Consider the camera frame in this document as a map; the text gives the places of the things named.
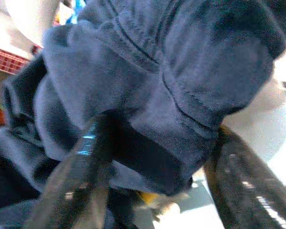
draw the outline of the navy fabric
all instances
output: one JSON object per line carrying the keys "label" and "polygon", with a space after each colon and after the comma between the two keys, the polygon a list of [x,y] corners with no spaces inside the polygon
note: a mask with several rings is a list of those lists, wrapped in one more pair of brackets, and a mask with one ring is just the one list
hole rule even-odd
{"label": "navy fabric", "polygon": [[42,54],[3,83],[0,157],[42,191],[85,123],[111,111],[111,187],[176,194],[285,48],[286,1],[88,0],[78,24],[50,29]]}

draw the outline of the red checkered cloth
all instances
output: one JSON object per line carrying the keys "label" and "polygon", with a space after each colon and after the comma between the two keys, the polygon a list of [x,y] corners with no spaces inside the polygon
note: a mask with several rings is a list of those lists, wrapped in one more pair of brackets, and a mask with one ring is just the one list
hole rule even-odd
{"label": "red checkered cloth", "polygon": [[17,74],[29,60],[0,49],[0,71]]}

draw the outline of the wrinkled fabric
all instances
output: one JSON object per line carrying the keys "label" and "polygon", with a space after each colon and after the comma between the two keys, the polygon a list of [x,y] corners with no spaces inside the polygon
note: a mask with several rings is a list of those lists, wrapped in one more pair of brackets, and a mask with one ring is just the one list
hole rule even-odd
{"label": "wrinkled fabric", "polygon": [[38,191],[85,123],[117,113],[113,188],[176,194],[286,48],[286,1],[90,0],[1,89],[0,157]]}

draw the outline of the dark clothing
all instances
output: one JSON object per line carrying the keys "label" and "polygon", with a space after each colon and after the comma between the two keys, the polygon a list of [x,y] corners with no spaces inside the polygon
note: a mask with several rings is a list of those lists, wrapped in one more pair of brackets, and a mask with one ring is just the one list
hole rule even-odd
{"label": "dark clothing", "polygon": [[285,48],[286,1],[87,1],[78,24],[50,29],[41,56],[3,83],[0,157],[41,192],[85,123],[111,110],[111,187],[176,194]]}

